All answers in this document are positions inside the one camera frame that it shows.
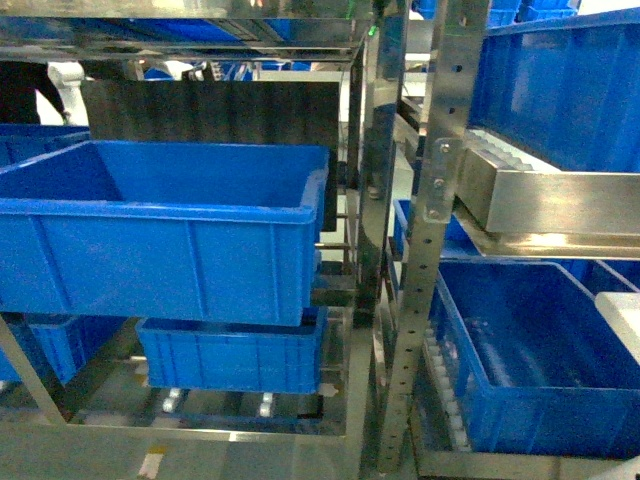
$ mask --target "white object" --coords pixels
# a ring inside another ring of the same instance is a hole
[[[627,8],[640,7],[640,0],[582,0],[578,15],[591,15],[592,13],[612,12],[613,10],[625,10]]]
[[[640,293],[602,292],[596,296],[596,307],[640,363]]]
[[[60,98],[68,112],[69,125],[89,125],[87,109],[80,93],[80,84],[84,80],[84,69],[78,62],[51,62],[49,78],[58,89]]]
[[[260,404],[260,408],[258,408],[258,416],[262,418],[273,417],[275,406],[275,395],[270,392],[265,392],[262,395],[262,403]]]

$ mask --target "reflective metal surface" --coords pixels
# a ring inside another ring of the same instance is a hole
[[[380,293],[382,258],[395,164],[393,141],[404,76],[408,8],[385,15],[372,32],[365,59],[366,97],[360,166],[357,315],[371,321]]]
[[[371,17],[368,0],[0,0],[4,15],[105,18]]]
[[[430,68],[435,72],[427,77],[424,102],[428,111],[425,157],[412,197],[411,248],[402,269],[403,293],[383,410],[378,460],[383,472],[396,468],[407,429],[488,9],[485,0],[441,0],[437,7]]]
[[[427,363],[429,348],[423,348]],[[438,380],[433,369],[427,369],[426,381]],[[442,423],[448,416],[437,395],[427,389],[416,398],[410,417],[411,440],[416,453],[418,473],[438,479],[486,479],[486,480],[586,480],[607,472],[622,462],[585,458],[514,455],[452,451],[447,448],[451,439]]]
[[[209,19],[211,40],[147,24],[149,19],[14,18],[0,15],[0,58],[48,60],[298,59],[350,62],[368,20],[287,20],[285,36],[257,19]]]
[[[640,234],[640,175],[499,168],[467,150],[456,194],[496,233]]]
[[[487,233],[462,202],[455,205],[454,213],[484,256],[640,259],[636,236]]]

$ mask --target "blue plastic bin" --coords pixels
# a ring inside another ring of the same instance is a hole
[[[488,27],[498,27],[513,23],[520,8],[521,0],[494,0],[487,20]],[[414,1],[412,9],[422,15],[425,20],[435,17],[437,0]]]
[[[42,372],[42,363],[28,341],[31,329],[53,371],[64,384],[69,382],[105,342],[122,326],[124,317],[85,317],[70,315],[27,315],[27,327],[11,325],[11,331],[34,367]],[[0,380],[19,382],[20,376],[0,350]]]
[[[488,27],[502,27],[503,25],[511,25],[516,19],[518,10],[491,10],[489,12],[489,19],[487,20]]]
[[[474,450],[640,454],[640,365],[560,266],[445,260],[431,319]]]
[[[328,151],[85,142],[0,170],[0,308],[298,325]]]
[[[593,295],[600,292],[640,293],[621,272],[600,260],[555,260]]]
[[[532,22],[535,20],[548,20],[550,18],[566,18],[573,17],[577,13],[578,11],[573,8],[538,10],[533,7],[527,7],[522,20],[525,22]]]
[[[300,327],[147,319],[136,329],[153,387],[308,394],[320,384],[327,309]]]
[[[86,140],[86,127],[0,124],[0,167]]]
[[[640,288],[640,262],[627,260],[611,260],[607,262],[611,268],[620,273],[634,286]]]
[[[562,169],[640,171],[639,37],[640,9],[487,32],[470,123]]]
[[[393,240],[400,256],[404,255],[404,242],[408,228],[408,218],[411,212],[411,200],[394,200],[395,221],[393,223]],[[442,257],[459,257],[478,255],[478,250],[467,236],[464,229],[455,217],[451,217],[451,223],[445,232]]]
[[[562,10],[566,9],[569,0],[523,0],[523,7],[533,7],[536,10]]]
[[[493,0],[491,2],[492,10],[513,10],[517,12],[520,8],[521,0]]]

